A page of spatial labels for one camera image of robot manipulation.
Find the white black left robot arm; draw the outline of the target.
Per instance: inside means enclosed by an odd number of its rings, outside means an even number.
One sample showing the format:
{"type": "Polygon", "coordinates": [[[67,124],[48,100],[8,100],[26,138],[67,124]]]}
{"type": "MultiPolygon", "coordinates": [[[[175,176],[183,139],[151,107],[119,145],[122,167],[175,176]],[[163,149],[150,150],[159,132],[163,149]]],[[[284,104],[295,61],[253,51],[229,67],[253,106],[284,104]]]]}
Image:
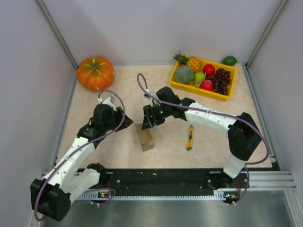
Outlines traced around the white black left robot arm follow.
{"type": "Polygon", "coordinates": [[[92,186],[103,187],[107,183],[104,167],[94,164],[76,176],[75,173],[108,135],[129,127],[133,121],[126,116],[125,106],[115,107],[102,101],[89,122],[80,128],[65,156],[42,179],[30,185],[31,206],[36,221],[52,218],[61,221],[75,200],[92,186]]]}

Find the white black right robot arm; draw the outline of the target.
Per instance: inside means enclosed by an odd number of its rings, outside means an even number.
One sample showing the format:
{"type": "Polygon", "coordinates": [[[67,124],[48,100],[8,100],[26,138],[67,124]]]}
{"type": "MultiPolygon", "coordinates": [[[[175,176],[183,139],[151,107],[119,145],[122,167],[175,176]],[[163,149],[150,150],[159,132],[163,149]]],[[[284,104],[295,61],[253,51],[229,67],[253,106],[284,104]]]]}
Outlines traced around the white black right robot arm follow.
{"type": "Polygon", "coordinates": [[[174,117],[217,130],[228,137],[230,158],[223,168],[221,182],[232,187],[238,182],[238,174],[261,142],[259,130],[248,113],[240,116],[216,112],[190,98],[179,99],[171,88],[163,87],[156,93],[144,89],[144,96],[151,104],[143,107],[143,124],[147,130],[174,117]]]}

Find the brown cardboard express box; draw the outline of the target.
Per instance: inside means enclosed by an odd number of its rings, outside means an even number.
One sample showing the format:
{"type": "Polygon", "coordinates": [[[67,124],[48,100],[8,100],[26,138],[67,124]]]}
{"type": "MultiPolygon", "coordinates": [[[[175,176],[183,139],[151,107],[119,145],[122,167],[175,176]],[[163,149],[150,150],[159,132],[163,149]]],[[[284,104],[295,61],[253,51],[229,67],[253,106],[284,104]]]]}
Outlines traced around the brown cardboard express box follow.
{"type": "Polygon", "coordinates": [[[154,148],[154,139],[149,129],[142,130],[142,124],[135,125],[136,133],[142,148],[142,151],[148,151],[154,148]]]}

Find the yellow utility knife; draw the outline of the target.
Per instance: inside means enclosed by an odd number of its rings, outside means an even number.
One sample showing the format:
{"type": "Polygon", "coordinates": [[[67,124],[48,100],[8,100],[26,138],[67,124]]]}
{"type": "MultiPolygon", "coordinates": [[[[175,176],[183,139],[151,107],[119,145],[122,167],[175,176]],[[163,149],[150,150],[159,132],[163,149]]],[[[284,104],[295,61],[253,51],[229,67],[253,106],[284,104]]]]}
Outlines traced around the yellow utility knife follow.
{"type": "Polygon", "coordinates": [[[188,129],[188,138],[186,144],[186,150],[189,151],[193,147],[193,137],[194,137],[194,126],[190,125],[188,129]]]}

